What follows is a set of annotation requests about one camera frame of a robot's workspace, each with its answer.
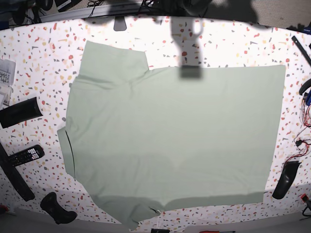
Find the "black TV remote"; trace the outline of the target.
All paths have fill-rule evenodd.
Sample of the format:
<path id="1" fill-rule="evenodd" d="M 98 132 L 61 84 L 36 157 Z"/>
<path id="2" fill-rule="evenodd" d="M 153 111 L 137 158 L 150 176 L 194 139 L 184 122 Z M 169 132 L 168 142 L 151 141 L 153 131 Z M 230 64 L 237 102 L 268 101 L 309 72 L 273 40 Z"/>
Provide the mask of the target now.
<path id="1" fill-rule="evenodd" d="M 43 148 L 40 145 L 34 145 L 25 150 L 19 151 L 8 157 L 9 163 L 17 167 L 19 165 L 32 162 L 45 155 Z"/>

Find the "black cylinder speaker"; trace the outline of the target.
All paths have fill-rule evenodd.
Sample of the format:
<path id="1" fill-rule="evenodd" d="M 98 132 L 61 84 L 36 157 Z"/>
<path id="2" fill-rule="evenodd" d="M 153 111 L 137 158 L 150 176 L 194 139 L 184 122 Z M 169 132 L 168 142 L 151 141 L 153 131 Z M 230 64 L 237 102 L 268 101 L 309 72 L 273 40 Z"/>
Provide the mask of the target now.
<path id="1" fill-rule="evenodd" d="M 36 97 L 19 102 L 0 111 L 0 124 L 8 128 L 18 123 L 43 116 Z"/>

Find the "black slim rod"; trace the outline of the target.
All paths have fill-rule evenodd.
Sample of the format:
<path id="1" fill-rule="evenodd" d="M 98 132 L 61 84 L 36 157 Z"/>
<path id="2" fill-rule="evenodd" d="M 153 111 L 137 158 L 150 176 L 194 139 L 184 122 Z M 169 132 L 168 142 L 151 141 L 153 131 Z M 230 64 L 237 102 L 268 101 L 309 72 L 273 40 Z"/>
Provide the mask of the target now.
<path id="1" fill-rule="evenodd" d="M 297 40 L 295 36 L 292 37 L 292 41 L 297 46 L 299 51 L 302 53 L 303 57 L 306 59 L 307 63 L 311 66 L 311 59 L 308 56 L 307 52 L 304 50 L 303 46 L 300 44 L 300 42 Z"/>

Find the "long black bar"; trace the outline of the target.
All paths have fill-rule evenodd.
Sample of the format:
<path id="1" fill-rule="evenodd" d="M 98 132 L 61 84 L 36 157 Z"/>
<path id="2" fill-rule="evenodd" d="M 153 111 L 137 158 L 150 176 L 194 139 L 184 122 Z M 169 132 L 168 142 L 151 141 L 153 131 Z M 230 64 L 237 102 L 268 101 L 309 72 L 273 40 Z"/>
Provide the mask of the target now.
<path id="1" fill-rule="evenodd" d="M 0 166 L 13 188 L 25 201 L 30 201 L 35 198 L 34 193 L 23 180 L 17 169 L 10 164 L 9 157 L 2 145 L 0 145 Z"/>

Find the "light green T-shirt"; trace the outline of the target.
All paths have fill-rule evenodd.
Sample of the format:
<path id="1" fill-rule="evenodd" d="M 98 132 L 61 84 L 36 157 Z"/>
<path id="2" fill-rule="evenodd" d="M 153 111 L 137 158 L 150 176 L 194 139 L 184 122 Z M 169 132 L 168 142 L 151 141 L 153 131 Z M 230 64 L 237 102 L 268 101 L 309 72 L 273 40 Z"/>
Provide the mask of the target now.
<path id="1" fill-rule="evenodd" d="M 87 42 L 58 131 L 66 172 L 134 230 L 161 212 L 262 202 L 285 66 L 150 70 Z"/>

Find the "grey monitor stand base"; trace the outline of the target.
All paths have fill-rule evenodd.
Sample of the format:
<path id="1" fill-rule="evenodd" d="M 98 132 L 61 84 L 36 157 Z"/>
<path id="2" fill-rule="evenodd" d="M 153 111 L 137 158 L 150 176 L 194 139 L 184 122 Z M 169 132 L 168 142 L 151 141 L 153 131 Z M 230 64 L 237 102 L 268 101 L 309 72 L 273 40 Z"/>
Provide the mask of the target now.
<path id="1" fill-rule="evenodd" d="M 127 25 L 124 16 L 115 16 L 114 31 L 123 32 L 127 30 Z"/>

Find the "red handled screwdriver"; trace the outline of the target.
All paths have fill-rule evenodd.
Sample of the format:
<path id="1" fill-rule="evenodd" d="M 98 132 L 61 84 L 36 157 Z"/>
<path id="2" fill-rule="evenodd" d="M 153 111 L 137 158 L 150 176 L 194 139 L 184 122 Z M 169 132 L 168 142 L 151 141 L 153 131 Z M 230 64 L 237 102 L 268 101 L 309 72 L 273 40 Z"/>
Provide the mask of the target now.
<path id="1" fill-rule="evenodd" d="M 236 231 L 200 231 L 199 233 L 235 233 Z"/>

